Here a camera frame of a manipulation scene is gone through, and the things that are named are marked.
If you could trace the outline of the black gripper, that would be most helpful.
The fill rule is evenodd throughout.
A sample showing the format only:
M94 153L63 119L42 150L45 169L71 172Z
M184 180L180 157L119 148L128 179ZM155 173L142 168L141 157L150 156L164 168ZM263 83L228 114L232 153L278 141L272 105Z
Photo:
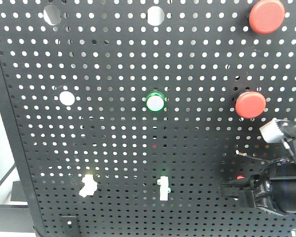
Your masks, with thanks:
M296 122L273 118L259 128L267 143L296 139ZM296 213L296 165L273 164L261 174L234 179L220 185L220 195L235 198L241 207L274 215Z

